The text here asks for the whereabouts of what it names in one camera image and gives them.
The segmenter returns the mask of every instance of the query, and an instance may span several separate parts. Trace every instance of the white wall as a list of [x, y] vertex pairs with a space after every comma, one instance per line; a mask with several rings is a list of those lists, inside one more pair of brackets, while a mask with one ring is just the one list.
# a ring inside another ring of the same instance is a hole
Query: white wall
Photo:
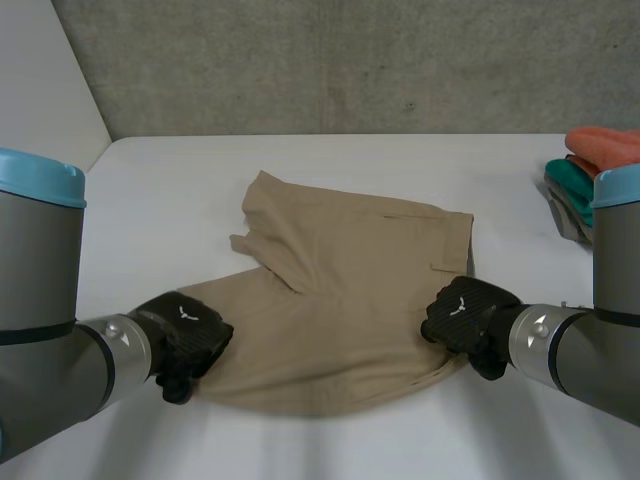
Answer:
[[87, 171], [111, 143], [49, 0], [0, 1], [0, 146]]

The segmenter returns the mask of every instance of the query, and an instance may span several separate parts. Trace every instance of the khaki shorts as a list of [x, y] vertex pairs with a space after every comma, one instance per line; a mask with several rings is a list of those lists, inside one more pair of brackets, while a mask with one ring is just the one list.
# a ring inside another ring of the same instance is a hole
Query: khaki shorts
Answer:
[[473, 217], [282, 182], [264, 172], [232, 236], [255, 270], [182, 288], [235, 328], [201, 398], [336, 415], [432, 385], [465, 359], [420, 336], [425, 309], [468, 272]]

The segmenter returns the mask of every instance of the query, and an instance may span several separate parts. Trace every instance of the white table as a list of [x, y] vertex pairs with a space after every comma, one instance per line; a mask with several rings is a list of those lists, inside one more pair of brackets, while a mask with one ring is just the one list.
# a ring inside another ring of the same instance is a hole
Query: white table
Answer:
[[[526, 302], [591, 303], [591, 255], [536, 186], [560, 135], [134, 138], [88, 176], [78, 317], [253, 267], [228, 236], [260, 169], [285, 180], [475, 214], [477, 275]], [[637, 478], [640, 429], [510, 369], [469, 368], [337, 419], [270, 417], [137, 395], [0, 467], [2, 479]]]

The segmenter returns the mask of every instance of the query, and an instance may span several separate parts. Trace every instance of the stack of cloth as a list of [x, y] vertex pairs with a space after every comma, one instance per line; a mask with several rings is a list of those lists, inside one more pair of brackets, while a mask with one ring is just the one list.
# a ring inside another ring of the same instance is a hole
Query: stack of cloth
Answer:
[[577, 128], [565, 145], [573, 153], [545, 166], [547, 199], [560, 235], [591, 244], [593, 181], [605, 170], [640, 163], [640, 130]]

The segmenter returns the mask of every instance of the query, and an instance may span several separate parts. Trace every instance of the teal towel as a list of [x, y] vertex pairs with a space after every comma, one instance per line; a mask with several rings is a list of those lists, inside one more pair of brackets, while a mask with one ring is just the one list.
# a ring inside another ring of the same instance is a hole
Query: teal towel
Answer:
[[584, 223], [593, 226], [593, 180], [576, 164], [565, 160], [551, 160], [544, 171], [566, 192], [569, 201], [582, 217]]

